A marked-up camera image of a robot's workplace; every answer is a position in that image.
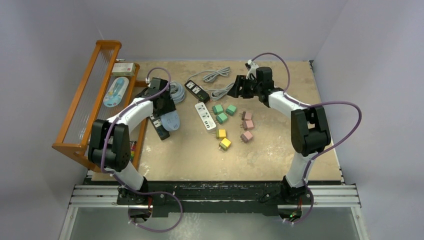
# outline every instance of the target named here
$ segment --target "glass panel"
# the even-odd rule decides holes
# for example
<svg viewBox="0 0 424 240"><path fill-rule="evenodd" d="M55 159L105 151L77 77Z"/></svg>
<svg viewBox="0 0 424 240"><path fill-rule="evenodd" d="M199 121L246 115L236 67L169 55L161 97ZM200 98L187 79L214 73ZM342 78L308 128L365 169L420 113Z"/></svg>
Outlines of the glass panel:
<svg viewBox="0 0 424 240"><path fill-rule="evenodd" d="M148 227L172 226L179 214L153 218ZM185 213L180 224L166 233L154 233L128 225L126 208L79 208L72 240L188 239L188 240L358 240L351 208L314 208L308 219L291 227L279 217L261 214Z"/></svg>
<svg viewBox="0 0 424 240"><path fill-rule="evenodd" d="M113 49L100 51L76 107L75 114L70 122L69 129L63 141L64 143L75 144L81 142L86 131L87 121L89 120L97 94L105 77L112 52Z"/></svg>

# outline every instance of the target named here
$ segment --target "white wall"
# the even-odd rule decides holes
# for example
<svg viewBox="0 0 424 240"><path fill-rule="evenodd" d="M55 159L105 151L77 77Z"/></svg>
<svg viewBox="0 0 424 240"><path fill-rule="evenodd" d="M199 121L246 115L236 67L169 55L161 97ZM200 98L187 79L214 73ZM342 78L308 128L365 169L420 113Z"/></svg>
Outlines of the white wall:
<svg viewBox="0 0 424 240"><path fill-rule="evenodd" d="M371 239L424 235L423 24L422 0L349 0L314 64L323 101L363 111L338 155L345 179L357 183ZM327 109L337 141L356 114Z"/></svg>
<svg viewBox="0 0 424 240"><path fill-rule="evenodd" d="M347 0L85 0L121 57L314 59Z"/></svg>
<svg viewBox="0 0 424 240"><path fill-rule="evenodd" d="M81 0L0 0L0 239L58 239L87 172L52 149L95 42Z"/></svg>

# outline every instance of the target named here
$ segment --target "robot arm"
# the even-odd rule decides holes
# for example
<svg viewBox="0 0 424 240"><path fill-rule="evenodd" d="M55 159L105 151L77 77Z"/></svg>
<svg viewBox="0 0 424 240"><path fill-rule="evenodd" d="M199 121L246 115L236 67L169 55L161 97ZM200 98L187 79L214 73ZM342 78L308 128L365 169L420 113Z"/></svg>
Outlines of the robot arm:
<svg viewBox="0 0 424 240"><path fill-rule="evenodd" d="M227 94L233 98L244 99L258 96L265 106L290 118L291 144L295 153L291 167L282 180L281 193L289 198L297 197L306 191L305 183L313 164L312 157L324 151L331 142L324 108L308 107L308 104L275 87L271 68L259 67L251 60L246 67L247 75L238 75ZM308 124L313 124L314 127L309 128Z"/></svg>
<svg viewBox="0 0 424 240"><path fill-rule="evenodd" d="M180 125L169 90L165 90L152 100L141 102L145 98L163 90L167 86L167 82L167 80L153 78L148 88L145 88L132 101L130 108L125 108L107 120L97 119L92 125L88 159L97 166L101 166L105 138L109 128L113 125L110 134L111 138L107 144L104 156L104 170L107 173L116 175L121 184L136 191L142 190L145 178L139 174L130 162L130 132L144 119L152 115L161 119L166 117L167 120L169 120L169 116L174 117L171 122L176 125L174 126L175 130Z"/></svg>

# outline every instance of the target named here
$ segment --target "box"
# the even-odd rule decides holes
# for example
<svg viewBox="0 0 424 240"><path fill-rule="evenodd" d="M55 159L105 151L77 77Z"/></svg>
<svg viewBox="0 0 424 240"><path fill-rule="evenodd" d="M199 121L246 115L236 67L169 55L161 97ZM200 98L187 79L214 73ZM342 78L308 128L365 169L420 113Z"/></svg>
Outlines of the box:
<svg viewBox="0 0 424 240"><path fill-rule="evenodd" d="M136 71L136 65L134 63L115 63L112 68L112 76L123 77L123 76L134 76Z"/></svg>

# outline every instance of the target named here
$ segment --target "power strip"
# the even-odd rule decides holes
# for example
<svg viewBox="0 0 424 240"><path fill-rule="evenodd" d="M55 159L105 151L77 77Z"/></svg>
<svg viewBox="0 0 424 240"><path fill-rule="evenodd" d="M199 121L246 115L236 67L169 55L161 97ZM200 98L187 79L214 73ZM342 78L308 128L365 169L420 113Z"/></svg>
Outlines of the power strip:
<svg viewBox="0 0 424 240"><path fill-rule="evenodd" d="M156 133L159 136L160 140L163 141L170 137L170 132L164 128L160 117L155 117L152 114L150 115L149 119L154 129L156 130Z"/></svg>
<svg viewBox="0 0 424 240"><path fill-rule="evenodd" d="M209 133L215 130L217 128L217 125L215 124L214 119L206 108L206 105L203 102L199 102L198 104L194 105L194 107L196 108L196 111L199 114L199 117L206 128L206 131Z"/></svg>
<svg viewBox="0 0 424 240"><path fill-rule="evenodd" d="M209 94L192 80L188 80L184 86L200 102L206 103L211 99Z"/></svg>

